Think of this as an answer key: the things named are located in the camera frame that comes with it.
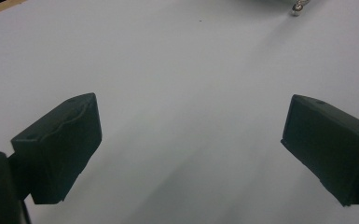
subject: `white surface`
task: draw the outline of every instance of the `white surface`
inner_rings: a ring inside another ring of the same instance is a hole
[[[97,94],[104,140],[45,223],[359,223],[281,144],[290,98],[359,118],[359,0],[35,1],[0,13],[0,150]]]

